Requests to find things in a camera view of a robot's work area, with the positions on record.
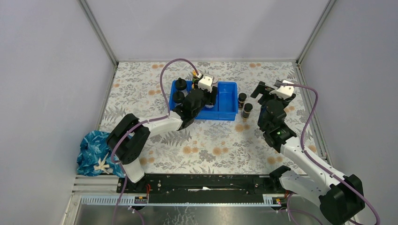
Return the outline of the yellow cap sauce bottle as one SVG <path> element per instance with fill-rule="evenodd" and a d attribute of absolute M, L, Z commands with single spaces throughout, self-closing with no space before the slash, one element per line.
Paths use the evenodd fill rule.
<path fill-rule="evenodd" d="M 192 83 L 197 83 L 200 79 L 197 77 L 197 72 L 195 70 L 192 71 Z"/>

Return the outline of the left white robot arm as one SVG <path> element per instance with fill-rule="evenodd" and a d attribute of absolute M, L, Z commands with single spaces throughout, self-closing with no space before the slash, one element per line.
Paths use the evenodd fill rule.
<path fill-rule="evenodd" d="M 206 105 L 215 105 L 218 88 L 211 91 L 200 88 L 192 89 L 168 115 L 141 120 L 129 113 L 123 117 L 107 138 L 107 145 L 112 150 L 111 158 L 117 156 L 119 164 L 128 178 L 128 187 L 135 193 L 145 188 L 144 170 L 139 155 L 147 140 L 155 135 L 179 131 L 191 125 Z"/>

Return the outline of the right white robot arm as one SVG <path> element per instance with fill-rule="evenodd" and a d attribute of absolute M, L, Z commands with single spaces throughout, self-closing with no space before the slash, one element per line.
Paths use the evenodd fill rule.
<path fill-rule="evenodd" d="M 284 109 L 295 98 L 294 84 L 277 81 L 276 86 L 274 89 L 259 82 L 252 92 L 252 98 L 261 95 L 257 124 L 268 146 L 297 164 L 308 178 L 280 166 L 270 173 L 269 187 L 275 193 L 286 189 L 299 194 L 318 206 L 331 224 L 342 225 L 365 208 L 362 182 L 354 174 L 346 176 L 333 168 L 304 146 L 284 122 Z"/>

